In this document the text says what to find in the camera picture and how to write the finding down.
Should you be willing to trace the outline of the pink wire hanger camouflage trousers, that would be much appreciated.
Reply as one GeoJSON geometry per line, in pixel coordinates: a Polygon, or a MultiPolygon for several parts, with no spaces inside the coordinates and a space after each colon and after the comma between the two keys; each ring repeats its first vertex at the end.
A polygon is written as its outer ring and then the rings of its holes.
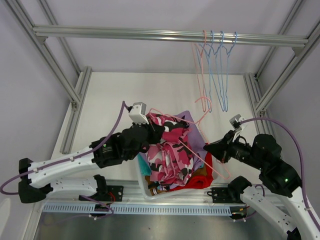
{"type": "Polygon", "coordinates": [[[202,165],[205,165],[223,179],[229,179],[230,173],[225,177],[212,167],[211,160],[206,162],[205,157],[203,157],[208,153],[204,150],[204,147],[207,146],[205,144],[207,138],[200,127],[200,122],[212,110],[212,102],[205,96],[197,100],[204,100],[208,107],[204,108],[203,116],[196,122],[164,114],[155,108],[151,108],[147,114],[151,123],[158,127],[164,127],[160,143],[149,150],[147,155],[147,159],[155,160],[155,164],[161,160],[161,164],[157,164],[160,169],[151,171],[151,174],[155,175],[157,180],[162,177],[162,181],[174,180],[177,184],[185,186],[194,172],[200,169],[202,165]]]}

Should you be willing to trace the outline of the red trousers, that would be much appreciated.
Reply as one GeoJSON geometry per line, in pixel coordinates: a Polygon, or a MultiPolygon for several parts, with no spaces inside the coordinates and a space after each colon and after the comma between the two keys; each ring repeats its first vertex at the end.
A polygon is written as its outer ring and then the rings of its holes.
{"type": "Polygon", "coordinates": [[[205,162],[209,164],[207,166],[204,164],[204,167],[198,168],[188,180],[185,186],[177,186],[170,190],[170,192],[184,189],[205,189],[211,185],[214,178],[212,176],[213,170],[210,168],[213,166],[212,155],[207,153],[205,156],[205,162]]]}

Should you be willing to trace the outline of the pink wire hanger lilac trousers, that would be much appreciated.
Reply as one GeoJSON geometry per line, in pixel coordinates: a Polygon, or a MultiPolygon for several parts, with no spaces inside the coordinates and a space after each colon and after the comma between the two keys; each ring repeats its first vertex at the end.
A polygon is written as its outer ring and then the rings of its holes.
{"type": "Polygon", "coordinates": [[[193,62],[195,66],[195,76],[198,85],[198,91],[200,95],[200,102],[202,111],[205,113],[208,111],[212,112],[211,98],[207,95],[206,83],[205,83],[205,72],[204,72],[204,60],[203,55],[205,53],[204,45],[207,43],[207,32],[205,30],[202,31],[204,42],[200,47],[197,43],[191,44],[193,62]]]}

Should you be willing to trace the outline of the blue wire hanger brown trousers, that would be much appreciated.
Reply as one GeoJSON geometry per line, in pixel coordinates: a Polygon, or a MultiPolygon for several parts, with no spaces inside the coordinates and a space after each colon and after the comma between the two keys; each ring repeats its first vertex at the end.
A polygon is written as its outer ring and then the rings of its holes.
{"type": "Polygon", "coordinates": [[[219,41],[219,46],[217,47],[215,51],[215,65],[216,65],[216,74],[217,74],[217,80],[219,85],[219,96],[221,98],[221,109],[222,111],[226,110],[226,103],[225,103],[225,93],[224,93],[224,83],[223,83],[223,74],[222,74],[222,53],[221,48],[224,44],[224,32],[220,32],[221,39],[219,41]]]}

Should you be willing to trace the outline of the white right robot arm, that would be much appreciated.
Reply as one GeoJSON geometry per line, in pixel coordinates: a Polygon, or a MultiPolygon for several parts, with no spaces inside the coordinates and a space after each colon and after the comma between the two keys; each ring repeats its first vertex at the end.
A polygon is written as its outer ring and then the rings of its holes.
{"type": "Polygon", "coordinates": [[[214,203],[246,204],[269,222],[286,240],[318,240],[320,219],[303,195],[301,175],[281,159],[282,148],[269,134],[258,134],[253,144],[240,142],[242,136],[230,130],[221,140],[206,144],[204,150],[221,163],[235,159],[260,171],[263,187],[277,195],[287,212],[281,211],[259,193],[243,176],[227,187],[213,187],[207,193],[214,203]]]}

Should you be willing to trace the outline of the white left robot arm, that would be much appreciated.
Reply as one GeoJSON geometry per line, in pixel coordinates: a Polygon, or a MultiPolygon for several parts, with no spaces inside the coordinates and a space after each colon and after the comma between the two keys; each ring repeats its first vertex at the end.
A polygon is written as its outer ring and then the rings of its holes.
{"type": "Polygon", "coordinates": [[[99,174],[90,178],[71,178],[72,174],[117,166],[146,153],[160,143],[165,127],[155,123],[133,124],[122,132],[94,141],[65,158],[34,162],[19,161],[18,196],[23,204],[40,202],[47,197],[72,198],[80,201],[112,201],[115,195],[99,174]]]}

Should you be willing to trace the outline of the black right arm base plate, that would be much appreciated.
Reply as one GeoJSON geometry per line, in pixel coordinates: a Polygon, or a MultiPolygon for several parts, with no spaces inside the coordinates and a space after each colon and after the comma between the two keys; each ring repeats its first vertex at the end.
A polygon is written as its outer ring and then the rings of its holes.
{"type": "Polygon", "coordinates": [[[212,187],[207,193],[214,204],[242,204],[240,195],[228,187],[212,187]]]}

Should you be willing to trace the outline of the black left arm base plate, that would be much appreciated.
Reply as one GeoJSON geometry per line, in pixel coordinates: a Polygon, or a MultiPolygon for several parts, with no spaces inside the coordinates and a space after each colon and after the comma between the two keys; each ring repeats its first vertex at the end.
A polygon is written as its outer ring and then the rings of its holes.
{"type": "Polygon", "coordinates": [[[88,198],[90,198],[100,202],[121,202],[123,199],[124,188],[121,185],[107,186],[106,189],[102,190],[97,190],[97,188],[94,187],[93,190],[95,190],[93,194],[86,195],[86,197],[80,195],[78,200],[87,201],[88,198]]]}

